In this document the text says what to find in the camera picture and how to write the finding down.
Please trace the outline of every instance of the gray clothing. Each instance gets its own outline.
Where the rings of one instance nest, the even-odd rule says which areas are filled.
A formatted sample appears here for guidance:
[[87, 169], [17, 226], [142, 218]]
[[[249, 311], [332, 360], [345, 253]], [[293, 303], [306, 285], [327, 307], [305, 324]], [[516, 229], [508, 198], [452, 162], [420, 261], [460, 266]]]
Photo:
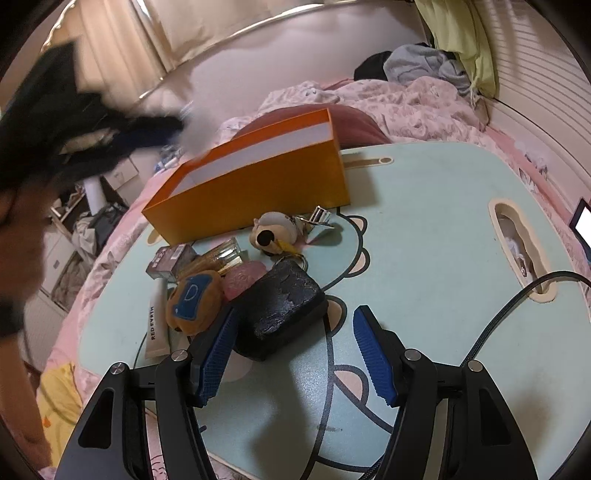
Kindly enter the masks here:
[[459, 60], [450, 60], [446, 52], [424, 45], [403, 45], [384, 63], [389, 82], [406, 85], [419, 77], [446, 80], [462, 96], [470, 95], [470, 79]]

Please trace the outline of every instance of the light blue table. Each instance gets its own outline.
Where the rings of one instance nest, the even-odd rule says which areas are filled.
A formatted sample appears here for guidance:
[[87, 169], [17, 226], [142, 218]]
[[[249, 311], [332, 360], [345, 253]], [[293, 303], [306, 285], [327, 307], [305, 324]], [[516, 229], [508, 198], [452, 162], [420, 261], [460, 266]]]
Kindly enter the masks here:
[[[377, 397], [352, 332], [368, 304], [407, 347], [459, 364], [497, 311], [520, 289], [493, 231], [488, 203], [515, 202], [552, 270], [571, 270], [567, 252], [518, 177], [496, 156], [467, 144], [428, 142], [345, 152], [351, 205], [333, 235], [305, 250], [309, 274], [333, 297], [330, 320], [264, 363], [233, 354], [217, 397], [197, 411], [210, 452], [261, 480], [353, 479], [384, 452], [397, 411]], [[134, 363], [146, 331], [152, 280], [145, 267], [162, 246], [151, 228], [128, 252], [97, 302], [80, 343], [82, 365], [103, 374]], [[252, 260], [269, 260], [234, 232]], [[208, 239], [204, 252], [220, 242]], [[175, 346], [186, 346], [171, 333]], [[591, 419], [591, 324], [582, 289], [560, 283], [550, 303], [524, 301], [478, 359], [511, 408], [540, 480], [562, 464]], [[147, 364], [139, 353], [138, 365]], [[444, 411], [439, 409], [440, 416]], [[437, 424], [436, 479], [444, 426]]]

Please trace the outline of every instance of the pillow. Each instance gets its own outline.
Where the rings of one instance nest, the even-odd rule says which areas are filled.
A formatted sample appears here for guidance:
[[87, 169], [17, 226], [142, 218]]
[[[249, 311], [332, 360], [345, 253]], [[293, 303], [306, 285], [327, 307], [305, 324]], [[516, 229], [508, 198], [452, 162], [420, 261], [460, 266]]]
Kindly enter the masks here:
[[335, 133], [341, 148], [369, 147], [371, 145], [384, 145], [392, 143], [390, 139], [379, 129], [378, 124], [367, 113], [351, 106], [335, 105], [333, 103], [315, 103], [313, 105], [298, 105], [279, 108], [265, 113], [247, 126], [242, 128], [235, 136], [240, 137], [259, 128], [276, 124], [304, 113], [314, 112], [328, 108], [332, 117]]

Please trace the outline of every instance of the orange paper box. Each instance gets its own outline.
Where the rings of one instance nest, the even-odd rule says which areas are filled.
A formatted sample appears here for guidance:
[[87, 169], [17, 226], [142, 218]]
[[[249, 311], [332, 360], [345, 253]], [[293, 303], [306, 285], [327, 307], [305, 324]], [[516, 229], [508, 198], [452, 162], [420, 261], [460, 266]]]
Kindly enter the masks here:
[[339, 144], [326, 110], [255, 130], [181, 165], [143, 214], [171, 245], [252, 225], [265, 212], [349, 204]]

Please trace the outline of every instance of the black pouch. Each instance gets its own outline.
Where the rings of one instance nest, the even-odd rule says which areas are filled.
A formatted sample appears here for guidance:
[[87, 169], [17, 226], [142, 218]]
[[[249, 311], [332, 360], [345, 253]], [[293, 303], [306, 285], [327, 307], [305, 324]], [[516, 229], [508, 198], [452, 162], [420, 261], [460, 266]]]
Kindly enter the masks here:
[[275, 264], [232, 305], [241, 316], [234, 350], [257, 361], [298, 338], [328, 311], [319, 285], [290, 260]]
[[119, 225], [127, 210], [129, 209], [124, 205], [120, 205], [117, 202], [111, 203], [101, 208], [90, 222], [88, 227], [95, 229], [97, 257], [103, 251], [109, 237], [117, 225]]

